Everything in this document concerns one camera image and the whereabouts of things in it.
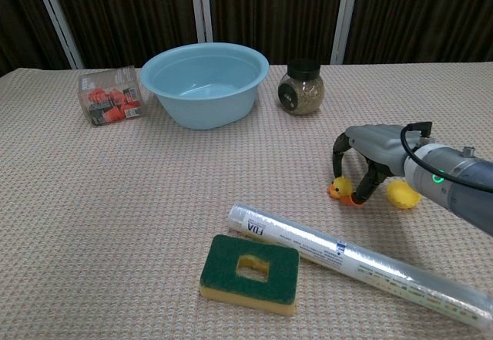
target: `plastic wrap roll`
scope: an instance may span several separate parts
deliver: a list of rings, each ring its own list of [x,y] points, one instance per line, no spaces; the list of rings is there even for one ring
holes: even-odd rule
[[[296,248],[303,258],[483,331],[493,331],[493,298],[412,265],[302,224],[235,204],[228,225],[248,236]]]

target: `black lid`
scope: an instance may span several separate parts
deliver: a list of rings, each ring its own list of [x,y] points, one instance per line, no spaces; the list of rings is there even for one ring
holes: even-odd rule
[[[287,63],[287,75],[291,78],[306,81],[319,76],[320,64],[310,59],[295,59]]]

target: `green indicator light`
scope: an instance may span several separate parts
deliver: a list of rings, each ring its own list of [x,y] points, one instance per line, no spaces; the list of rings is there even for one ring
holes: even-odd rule
[[[433,175],[433,181],[435,183],[442,183],[444,179],[442,177],[437,176],[436,174]]]

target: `glass jar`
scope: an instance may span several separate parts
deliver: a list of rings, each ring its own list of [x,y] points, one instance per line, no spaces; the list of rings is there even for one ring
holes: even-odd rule
[[[324,81],[320,64],[310,59],[295,59],[287,64],[287,74],[277,88],[284,110],[289,114],[312,113],[324,99]]]

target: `brown curtain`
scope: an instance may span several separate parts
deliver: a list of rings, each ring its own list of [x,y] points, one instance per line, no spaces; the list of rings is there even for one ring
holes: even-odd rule
[[[493,0],[356,0],[345,64],[493,60]]]
[[[88,68],[142,66],[196,42],[192,0],[59,0]]]
[[[0,0],[0,76],[20,67],[70,69],[42,0]]]
[[[216,42],[248,45],[271,64],[330,61],[340,0],[210,0]]]

